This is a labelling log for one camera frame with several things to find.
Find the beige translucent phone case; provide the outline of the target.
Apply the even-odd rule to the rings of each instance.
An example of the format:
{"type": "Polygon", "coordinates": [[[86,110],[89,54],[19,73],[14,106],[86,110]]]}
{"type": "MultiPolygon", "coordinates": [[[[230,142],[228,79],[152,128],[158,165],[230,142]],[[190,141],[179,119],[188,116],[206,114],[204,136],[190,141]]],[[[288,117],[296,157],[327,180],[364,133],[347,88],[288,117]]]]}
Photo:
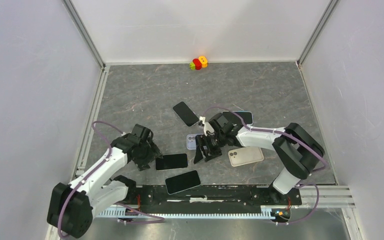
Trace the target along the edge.
{"type": "Polygon", "coordinates": [[[228,158],[232,167],[253,164],[264,160],[262,149],[255,146],[248,146],[230,150],[228,158]]]}

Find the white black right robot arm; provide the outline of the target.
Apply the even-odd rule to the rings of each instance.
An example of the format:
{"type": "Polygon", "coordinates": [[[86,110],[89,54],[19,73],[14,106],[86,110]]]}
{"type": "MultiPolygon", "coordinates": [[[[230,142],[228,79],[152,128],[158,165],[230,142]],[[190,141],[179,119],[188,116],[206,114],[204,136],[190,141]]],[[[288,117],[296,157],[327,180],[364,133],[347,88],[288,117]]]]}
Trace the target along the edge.
{"type": "Polygon", "coordinates": [[[195,137],[195,164],[221,156],[224,146],[258,147],[277,153],[284,168],[268,191],[269,199],[275,204],[286,201],[300,181],[328,166],[324,148],[294,122],[279,128],[254,127],[233,123],[217,113],[209,120],[201,116],[198,124],[203,127],[203,133],[195,137]]]}

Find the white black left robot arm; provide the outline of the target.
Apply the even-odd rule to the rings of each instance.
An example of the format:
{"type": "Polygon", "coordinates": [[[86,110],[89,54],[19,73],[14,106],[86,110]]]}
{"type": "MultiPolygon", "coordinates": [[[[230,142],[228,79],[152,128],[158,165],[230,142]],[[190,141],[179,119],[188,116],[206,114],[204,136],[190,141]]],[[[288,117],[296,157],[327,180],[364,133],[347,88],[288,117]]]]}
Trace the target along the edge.
{"type": "Polygon", "coordinates": [[[136,124],[131,132],[122,132],[109,141],[96,129],[92,129],[107,144],[105,153],[89,169],[69,183],[58,183],[51,192],[46,217],[48,224],[57,229],[60,239],[82,237],[93,220],[111,205],[141,203],[137,183],[123,175],[114,174],[133,162],[139,171],[162,156],[153,141],[153,132],[136,124]]]}

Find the lilac phone case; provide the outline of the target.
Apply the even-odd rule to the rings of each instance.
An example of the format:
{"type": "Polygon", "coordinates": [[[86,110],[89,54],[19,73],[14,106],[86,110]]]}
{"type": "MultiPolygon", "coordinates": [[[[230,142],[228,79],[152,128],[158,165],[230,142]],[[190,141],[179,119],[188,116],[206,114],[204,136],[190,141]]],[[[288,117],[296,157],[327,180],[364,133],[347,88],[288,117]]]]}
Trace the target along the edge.
{"type": "Polygon", "coordinates": [[[197,145],[197,141],[196,141],[196,137],[197,136],[201,136],[202,134],[201,133],[197,133],[197,134],[188,134],[186,136],[186,148],[190,151],[192,150],[196,150],[198,145],[197,145]]]}

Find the black smartphone front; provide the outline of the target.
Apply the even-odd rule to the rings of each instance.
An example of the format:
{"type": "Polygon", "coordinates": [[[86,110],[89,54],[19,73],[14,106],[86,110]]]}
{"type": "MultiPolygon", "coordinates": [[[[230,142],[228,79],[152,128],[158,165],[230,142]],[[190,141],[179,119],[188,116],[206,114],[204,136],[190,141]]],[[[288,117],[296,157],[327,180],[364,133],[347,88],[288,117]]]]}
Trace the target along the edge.
{"type": "Polygon", "coordinates": [[[167,193],[173,195],[201,185],[199,174],[196,170],[169,177],[165,180],[167,193]]]}

